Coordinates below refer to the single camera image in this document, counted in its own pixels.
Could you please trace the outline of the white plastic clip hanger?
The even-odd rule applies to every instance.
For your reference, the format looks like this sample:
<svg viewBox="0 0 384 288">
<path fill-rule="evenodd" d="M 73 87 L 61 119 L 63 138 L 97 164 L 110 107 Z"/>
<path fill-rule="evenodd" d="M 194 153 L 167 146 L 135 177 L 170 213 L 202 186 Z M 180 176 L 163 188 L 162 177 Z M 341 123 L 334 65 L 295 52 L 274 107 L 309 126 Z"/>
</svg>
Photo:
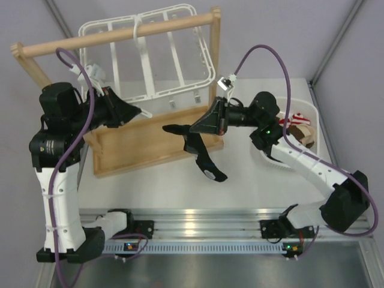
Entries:
<svg viewBox="0 0 384 288">
<path fill-rule="evenodd" d="M 212 24 L 82 48 L 80 60 L 99 65 L 104 86 L 142 115 L 206 105 L 215 92 L 220 51 L 221 13 Z"/>
</svg>

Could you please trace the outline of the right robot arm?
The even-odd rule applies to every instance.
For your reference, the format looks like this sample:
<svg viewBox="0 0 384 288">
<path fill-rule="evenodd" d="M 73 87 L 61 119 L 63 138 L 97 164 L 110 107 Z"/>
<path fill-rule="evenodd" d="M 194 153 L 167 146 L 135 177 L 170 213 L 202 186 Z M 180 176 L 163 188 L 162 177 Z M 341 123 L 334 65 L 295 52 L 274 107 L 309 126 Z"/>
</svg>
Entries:
<svg viewBox="0 0 384 288">
<path fill-rule="evenodd" d="M 275 97 L 269 92 L 258 93 L 248 107 L 232 106 L 225 98 L 216 97 L 190 131 L 222 136 L 229 126 L 253 127 L 250 139 L 258 150 L 288 165 L 324 196 L 319 202 L 289 206 L 279 216 L 281 233 L 294 238 L 304 227 L 326 226 L 345 235 L 371 206 L 364 187 L 367 177 L 361 172 L 350 174 L 327 165 L 293 135 L 284 134 L 277 120 L 279 111 Z"/>
</svg>

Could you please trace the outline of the black blue sports sock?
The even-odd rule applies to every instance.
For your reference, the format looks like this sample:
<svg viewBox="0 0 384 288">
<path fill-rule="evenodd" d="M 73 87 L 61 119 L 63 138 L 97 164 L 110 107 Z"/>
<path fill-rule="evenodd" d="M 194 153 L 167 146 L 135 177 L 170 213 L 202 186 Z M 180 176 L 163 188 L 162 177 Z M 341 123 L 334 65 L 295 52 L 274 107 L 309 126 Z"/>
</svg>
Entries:
<svg viewBox="0 0 384 288">
<path fill-rule="evenodd" d="M 183 150 L 195 157 L 197 166 L 207 178 L 215 182 L 227 180 L 227 175 L 220 171 L 210 158 L 201 135 L 192 133 L 189 125 L 170 124 L 162 126 L 162 129 L 167 133 L 183 137 Z"/>
</svg>

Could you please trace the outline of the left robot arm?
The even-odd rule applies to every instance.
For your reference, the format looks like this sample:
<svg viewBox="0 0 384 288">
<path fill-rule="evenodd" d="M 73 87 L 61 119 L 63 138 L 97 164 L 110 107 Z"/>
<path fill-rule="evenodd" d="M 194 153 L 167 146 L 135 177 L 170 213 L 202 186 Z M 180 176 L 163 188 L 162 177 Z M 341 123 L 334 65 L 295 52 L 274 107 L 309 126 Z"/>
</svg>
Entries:
<svg viewBox="0 0 384 288">
<path fill-rule="evenodd" d="M 111 87 L 88 92 L 86 101 L 68 82 L 43 88 L 39 97 L 44 114 L 41 128 L 29 143 L 32 166 L 40 182 L 46 218 L 46 239 L 37 261 L 83 264 L 101 256 L 105 242 L 119 234 L 134 235 L 128 209 L 111 209 L 95 222 L 80 220 L 77 176 L 85 141 L 83 135 L 104 125 L 118 128 L 141 113 L 120 99 Z"/>
</svg>

